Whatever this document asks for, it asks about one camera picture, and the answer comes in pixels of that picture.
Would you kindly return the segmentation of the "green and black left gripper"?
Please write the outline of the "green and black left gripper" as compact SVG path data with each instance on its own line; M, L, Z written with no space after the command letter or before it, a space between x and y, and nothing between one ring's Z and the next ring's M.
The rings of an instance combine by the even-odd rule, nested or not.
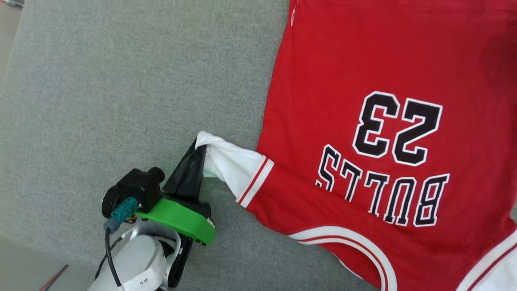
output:
M137 216L166 226L204 245L213 243L216 229L212 208L200 200L207 146L196 139L170 175L163 191L135 194Z

